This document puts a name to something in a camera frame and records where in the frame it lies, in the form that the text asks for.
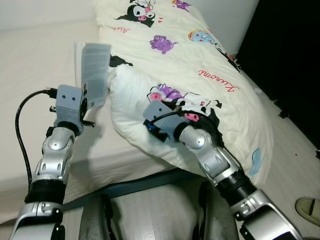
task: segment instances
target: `paper booklet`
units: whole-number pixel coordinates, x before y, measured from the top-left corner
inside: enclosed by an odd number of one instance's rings
[[[82,89],[88,109],[104,105],[107,96],[111,46],[76,42],[74,45],[75,85]]]

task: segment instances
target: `purple cartoon character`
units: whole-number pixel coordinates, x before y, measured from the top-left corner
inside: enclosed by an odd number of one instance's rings
[[[149,101],[158,100],[171,102],[175,99],[183,98],[180,92],[176,89],[172,89],[166,84],[160,84],[151,88],[150,93],[147,95]]]
[[[158,49],[162,51],[162,54],[166,54],[177,42],[172,43],[166,36],[156,35],[153,40],[150,41],[150,44],[152,49]]]
[[[189,3],[186,3],[185,1],[180,1],[180,0],[173,0],[172,3],[176,4],[177,8],[186,10],[189,13],[187,9],[187,7],[191,6]]]

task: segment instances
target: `black cable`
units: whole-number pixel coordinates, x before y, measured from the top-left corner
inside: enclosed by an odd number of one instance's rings
[[[16,137],[18,138],[19,141],[19,145],[21,147],[21,151],[23,154],[23,158],[24,158],[24,162],[25,162],[25,167],[26,167],[26,173],[27,173],[27,177],[28,177],[28,191],[30,190],[31,187],[31,182],[32,182],[32,173],[31,173],[31,168],[30,168],[30,163],[29,163],[29,159],[28,159],[28,155],[27,155],[27,151],[25,148],[25,145],[22,141],[21,135],[20,135],[20,128],[19,128],[19,117],[20,117],[20,113],[22,108],[24,107],[24,105],[26,104],[26,102],[31,99],[32,97],[38,95],[38,94],[50,94],[50,90],[41,90],[41,91],[36,91],[32,94],[30,94],[29,96],[27,96],[20,104],[18,110],[16,111],[16,115],[15,115],[15,133],[16,133]]]
[[[202,114],[202,113],[200,113],[200,112],[197,112],[197,111],[188,111],[188,110],[172,111],[172,112],[165,113],[165,114],[163,114],[163,115],[161,115],[161,116],[156,117],[156,118],[153,119],[150,123],[151,123],[151,124],[154,124],[155,122],[157,122],[157,121],[159,121],[159,120],[161,120],[161,119],[164,119],[164,118],[169,117],[169,116],[172,116],[172,115],[178,115],[178,114],[195,114],[195,115],[199,115],[199,116],[207,119],[207,120],[212,124],[212,126],[213,126],[214,128],[216,128],[215,123],[214,123],[208,116],[206,116],[206,115],[204,115],[204,114]]]

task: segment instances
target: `red text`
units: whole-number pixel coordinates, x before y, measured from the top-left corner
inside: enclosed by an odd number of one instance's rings
[[[104,24],[99,24],[98,25],[99,27],[107,27],[107,28],[110,28],[114,31],[119,31],[119,32],[122,32],[123,34],[125,34],[128,30],[130,30],[130,28],[124,28],[124,27],[113,27],[113,26],[108,26],[108,25],[104,25]]]
[[[234,92],[235,89],[240,89],[239,87],[237,86],[233,86],[230,82],[226,81],[226,80],[223,80],[222,78],[216,76],[216,75],[213,75],[213,74],[209,74],[208,72],[204,71],[204,70],[199,70],[199,75],[203,75],[209,79],[213,79],[213,80],[216,80],[218,83],[221,83],[221,84],[224,84],[225,88],[228,89],[227,91],[228,92]]]

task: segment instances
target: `white wall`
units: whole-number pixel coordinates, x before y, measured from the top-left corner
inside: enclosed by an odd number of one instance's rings
[[[0,0],[0,31],[64,21],[94,19],[92,1]],[[234,53],[239,50],[259,0],[185,1],[200,10],[227,52]]]
[[[225,50],[238,52],[259,0],[185,0],[203,15]]]
[[[0,0],[0,30],[93,19],[93,0]]]

